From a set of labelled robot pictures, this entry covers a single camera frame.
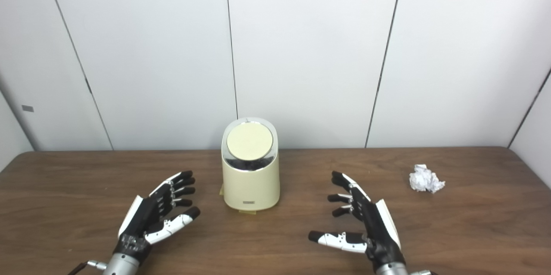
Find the white and black right hand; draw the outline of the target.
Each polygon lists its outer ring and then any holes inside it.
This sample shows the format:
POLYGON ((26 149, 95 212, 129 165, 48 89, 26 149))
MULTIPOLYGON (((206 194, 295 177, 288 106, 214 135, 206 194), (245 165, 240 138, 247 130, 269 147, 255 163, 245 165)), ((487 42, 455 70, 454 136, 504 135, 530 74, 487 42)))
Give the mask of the white and black right hand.
POLYGON ((383 199, 372 202, 361 186, 344 173, 332 171, 332 183, 347 191, 347 194, 327 197, 329 202, 345 204, 333 210, 332 216, 351 214, 364 224, 365 232, 311 231, 308 239, 319 245, 366 255, 377 275, 407 275, 401 241, 386 202, 383 199))

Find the white and black left hand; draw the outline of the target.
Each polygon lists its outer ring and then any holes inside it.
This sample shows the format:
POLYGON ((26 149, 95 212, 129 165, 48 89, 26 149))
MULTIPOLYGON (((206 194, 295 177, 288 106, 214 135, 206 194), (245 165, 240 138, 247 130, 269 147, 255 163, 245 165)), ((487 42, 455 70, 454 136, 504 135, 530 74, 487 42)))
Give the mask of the white and black left hand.
POLYGON ((153 245, 177 233, 199 217, 201 211, 184 195, 195 193, 191 170, 162 181, 146 197, 136 196, 118 231, 113 253, 140 266, 153 245))

